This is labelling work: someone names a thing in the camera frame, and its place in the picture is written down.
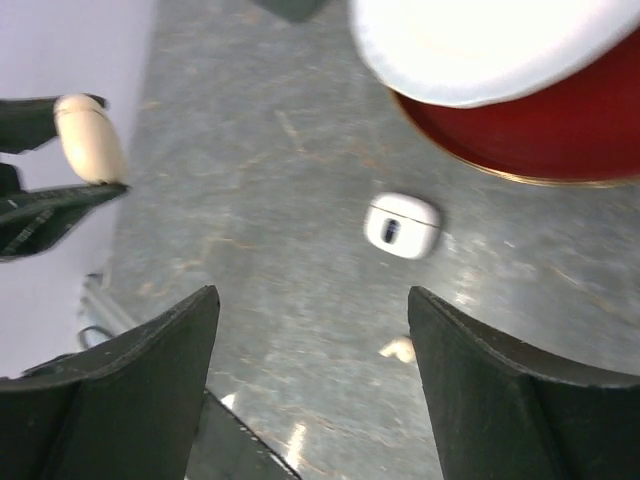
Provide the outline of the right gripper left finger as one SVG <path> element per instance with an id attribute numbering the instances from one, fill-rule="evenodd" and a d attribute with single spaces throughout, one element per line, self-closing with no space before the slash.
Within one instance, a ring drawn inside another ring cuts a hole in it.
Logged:
<path id="1" fill-rule="evenodd" d="M 109 341 L 2 379 L 2 478 L 183 478 L 219 310 L 205 286 Z"/>

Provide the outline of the pink earbud case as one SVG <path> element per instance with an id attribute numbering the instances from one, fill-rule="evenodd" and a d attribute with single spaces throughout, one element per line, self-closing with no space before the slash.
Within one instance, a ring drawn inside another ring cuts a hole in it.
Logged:
<path id="1" fill-rule="evenodd" d="M 123 183 L 127 162 L 105 109 L 85 94 L 62 96 L 53 107 L 64 155 L 76 175 L 89 184 Z"/>

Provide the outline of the white earbud case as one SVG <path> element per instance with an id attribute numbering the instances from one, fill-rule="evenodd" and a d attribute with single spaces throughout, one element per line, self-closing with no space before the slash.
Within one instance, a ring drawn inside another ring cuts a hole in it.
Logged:
<path id="1" fill-rule="evenodd" d="M 400 193 L 384 192 L 371 200 L 363 233 L 379 250 L 417 260 L 434 248 L 441 224 L 441 213 L 431 203 Z"/>

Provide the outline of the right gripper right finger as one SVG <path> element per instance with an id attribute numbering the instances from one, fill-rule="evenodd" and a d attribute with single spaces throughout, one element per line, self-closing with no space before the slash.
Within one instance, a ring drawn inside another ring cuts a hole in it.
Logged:
<path id="1" fill-rule="evenodd" d="M 444 478 L 638 478 L 638 377 L 538 349 L 423 287 L 408 323 Z"/>

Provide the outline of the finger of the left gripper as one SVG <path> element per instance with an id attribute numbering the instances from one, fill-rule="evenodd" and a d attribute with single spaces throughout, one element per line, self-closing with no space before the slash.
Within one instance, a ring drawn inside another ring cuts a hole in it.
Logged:
<path id="1" fill-rule="evenodd" d="M 63 239 L 101 205 L 125 195 L 120 184 L 77 185 L 26 191 L 18 169 L 1 165 L 1 258 L 40 254 Z"/>
<path id="2" fill-rule="evenodd" d="M 57 97 L 1 100 L 1 152 L 22 153 L 36 150 L 58 138 L 53 107 Z M 88 95 L 104 108 L 102 97 Z"/>

